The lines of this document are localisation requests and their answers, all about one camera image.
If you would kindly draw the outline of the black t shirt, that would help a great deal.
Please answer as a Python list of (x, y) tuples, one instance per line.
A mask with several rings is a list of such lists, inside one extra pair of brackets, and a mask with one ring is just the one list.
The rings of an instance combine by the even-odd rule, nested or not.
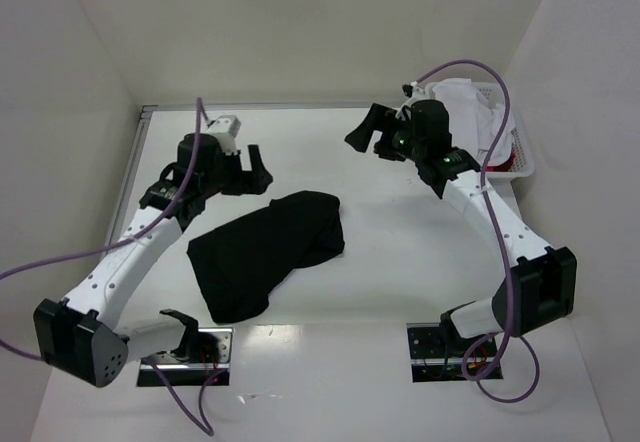
[(341, 255), (340, 206), (332, 194), (300, 191), (191, 240), (187, 255), (212, 321), (261, 315), (291, 272)]

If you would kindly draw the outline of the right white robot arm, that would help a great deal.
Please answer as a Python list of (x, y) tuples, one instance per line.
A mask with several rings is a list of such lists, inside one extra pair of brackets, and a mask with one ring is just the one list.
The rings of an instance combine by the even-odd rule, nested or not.
[(443, 103), (426, 99), (399, 110), (374, 104), (345, 141), (361, 153), (372, 148), (381, 159), (412, 161), (436, 196), (497, 251), (505, 278), (496, 293), (441, 316), (441, 330), (452, 342), (498, 333), (519, 337), (572, 313), (576, 256), (533, 232), (482, 175), (476, 159), (454, 146)]

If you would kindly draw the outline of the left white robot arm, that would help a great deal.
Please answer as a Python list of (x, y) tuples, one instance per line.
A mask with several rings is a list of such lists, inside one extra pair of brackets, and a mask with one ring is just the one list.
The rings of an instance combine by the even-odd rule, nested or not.
[(248, 147), (243, 170), (233, 140), (223, 135), (186, 135), (142, 196), (120, 240), (59, 301), (43, 300), (33, 314), (42, 360), (102, 388), (125, 364), (161, 352), (180, 359), (195, 352), (198, 321), (175, 309), (129, 327), (119, 323), (129, 299), (161, 255), (177, 242), (217, 195), (261, 195), (272, 183), (258, 145)]

